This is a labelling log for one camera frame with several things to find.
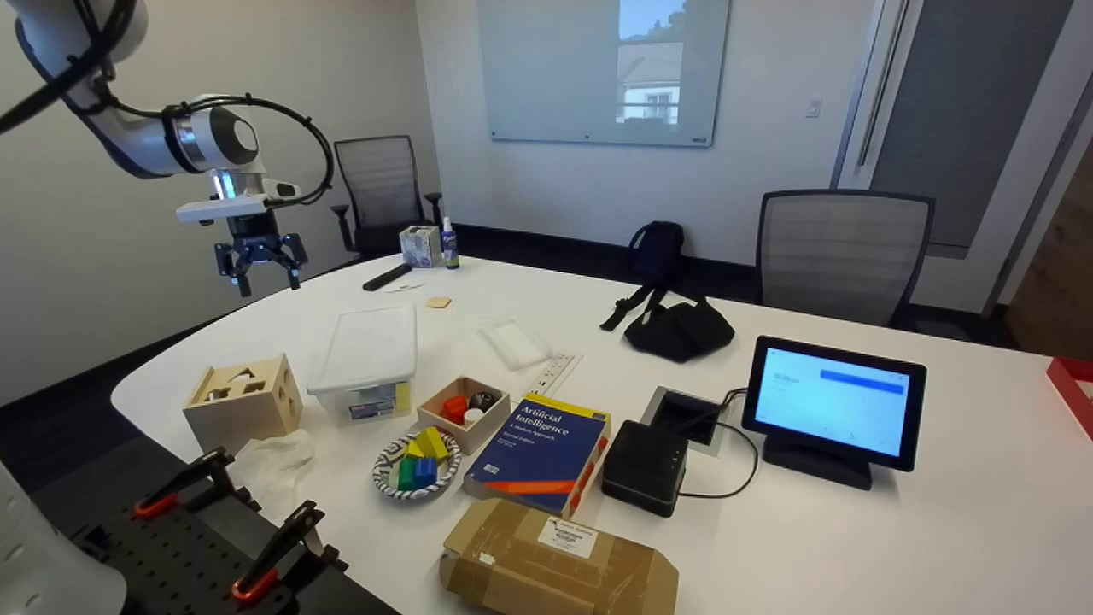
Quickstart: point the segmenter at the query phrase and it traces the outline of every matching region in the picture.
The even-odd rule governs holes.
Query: door
[[[1021,349],[1093,360],[1093,145],[1085,145],[1069,190],[1009,308]]]
[[[879,0],[835,185],[935,198],[912,302],[989,310],[1093,76],[1093,0]]]

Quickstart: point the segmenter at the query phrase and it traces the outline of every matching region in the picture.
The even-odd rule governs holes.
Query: black chair
[[[908,300],[934,198],[879,190],[770,190],[758,230],[758,300],[894,323]]]
[[[420,200],[410,132],[336,141],[350,204],[336,204],[345,248],[361,258],[395,252],[406,226],[442,222],[442,190]]]

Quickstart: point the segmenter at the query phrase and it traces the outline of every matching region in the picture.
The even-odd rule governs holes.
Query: wooden box
[[[252,436],[282,436],[301,423],[301,390],[283,355],[204,368],[184,406],[201,452],[236,453]]]
[[[446,415],[446,398],[448,396],[493,396],[493,406],[481,406],[481,421],[480,423],[454,423]],[[450,380],[438,396],[431,396],[428,404],[416,406],[416,415],[423,423],[433,423],[438,430],[450,433],[457,439],[463,452],[474,452],[481,439],[488,439],[500,423],[507,423],[508,415],[508,396],[494,386],[485,386],[480,380],[457,376]]]

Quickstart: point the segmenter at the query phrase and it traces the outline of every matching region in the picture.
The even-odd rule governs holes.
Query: cardboard box
[[[1093,436],[1093,360],[1051,359],[1049,380],[1056,381],[1073,415]]]
[[[236,453],[252,436],[282,436],[301,423],[301,390],[283,355],[204,368],[184,406],[201,452]]]
[[[448,592],[520,615],[671,615],[679,569],[652,547],[481,498],[446,539]]]
[[[474,398],[480,391],[493,396],[494,404],[485,406],[485,415],[480,423],[454,423],[446,415],[446,398],[450,396],[467,396]],[[500,430],[508,415],[508,396],[494,386],[485,386],[480,380],[457,376],[450,380],[438,396],[416,406],[416,415],[423,423],[433,423],[438,430],[450,433],[463,452],[474,452],[485,436]]]

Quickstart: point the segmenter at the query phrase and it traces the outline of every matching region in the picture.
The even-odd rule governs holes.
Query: book
[[[465,490],[571,517],[608,448],[608,413],[530,391],[465,476]]]

